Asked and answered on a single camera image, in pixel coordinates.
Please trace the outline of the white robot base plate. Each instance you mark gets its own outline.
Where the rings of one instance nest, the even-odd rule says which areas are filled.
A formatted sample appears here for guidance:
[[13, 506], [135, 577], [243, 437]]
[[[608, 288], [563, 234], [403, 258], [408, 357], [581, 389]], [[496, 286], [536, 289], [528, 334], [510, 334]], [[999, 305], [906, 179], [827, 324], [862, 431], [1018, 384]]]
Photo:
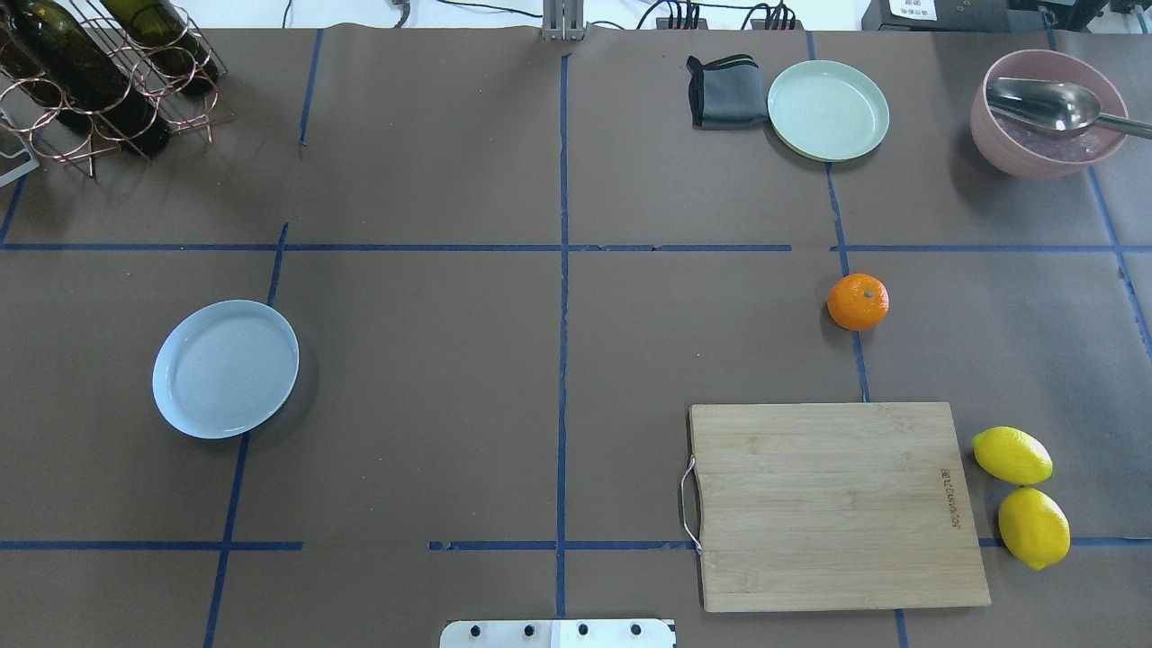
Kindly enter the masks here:
[[676, 647], [675, 623], [659, 618], [457, 620], [440, 647]]

